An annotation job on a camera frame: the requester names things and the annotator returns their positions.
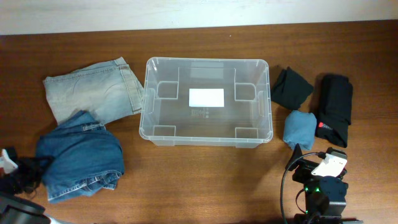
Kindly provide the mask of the dark blue jeans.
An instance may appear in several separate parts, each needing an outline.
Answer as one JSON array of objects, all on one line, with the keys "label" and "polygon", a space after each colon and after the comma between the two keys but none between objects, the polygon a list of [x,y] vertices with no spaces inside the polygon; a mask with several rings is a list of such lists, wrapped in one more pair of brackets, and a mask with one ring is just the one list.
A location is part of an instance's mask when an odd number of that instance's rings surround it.
[{"label": "dark blue jeans", "polygon": [[53,157],[42,176],[50,203],[114,190],[125,171],[119,140],[87,111],[41,136],[35,155]]}]

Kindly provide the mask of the light blue jeans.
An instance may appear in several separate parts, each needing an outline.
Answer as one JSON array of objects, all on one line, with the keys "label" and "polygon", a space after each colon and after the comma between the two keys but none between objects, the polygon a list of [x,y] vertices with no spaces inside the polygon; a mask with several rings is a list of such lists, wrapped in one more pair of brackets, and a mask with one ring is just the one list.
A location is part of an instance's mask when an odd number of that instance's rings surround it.
[{"label": "light blue jeans", "polygon": [[139,114],[144,88],[126,61],[92,64],[66,75],[43,80],[47,102],[58,124],[79,111],[107,124]]}]

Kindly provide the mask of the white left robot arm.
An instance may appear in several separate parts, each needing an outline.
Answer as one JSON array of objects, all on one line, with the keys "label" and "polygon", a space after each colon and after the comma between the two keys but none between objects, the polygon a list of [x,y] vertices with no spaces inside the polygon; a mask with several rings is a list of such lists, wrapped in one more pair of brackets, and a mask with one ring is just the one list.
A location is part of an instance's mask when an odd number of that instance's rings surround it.
[{"label": "white left robot arm", "polygon": [[19,157],[14,147],[1,149],[1,224],[66,224],[45,213],[45,207],[20,194],[35,197],[52,156]]}]

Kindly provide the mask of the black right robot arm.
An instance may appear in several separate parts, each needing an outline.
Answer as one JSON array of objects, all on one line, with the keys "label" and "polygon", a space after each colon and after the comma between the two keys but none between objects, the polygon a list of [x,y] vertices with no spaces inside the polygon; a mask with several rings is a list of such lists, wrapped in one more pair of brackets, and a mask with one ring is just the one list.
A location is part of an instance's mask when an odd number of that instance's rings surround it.
[{"label": "black right robot arm", "polygon": [[294,223],[349,224],[362,223],[356,218],[343,218],[346,208],[348,183],[343,182],[347,174],[345,165],[348,156],[344,151],[329,147],[325,152],[304,154],[296,144],[288,161],[280,184],[280,210],[284,223],[284,184],[287,173],[292,171],[292,180],[302,184],[297,197],[304,194],[305,208],[293,218]]}]

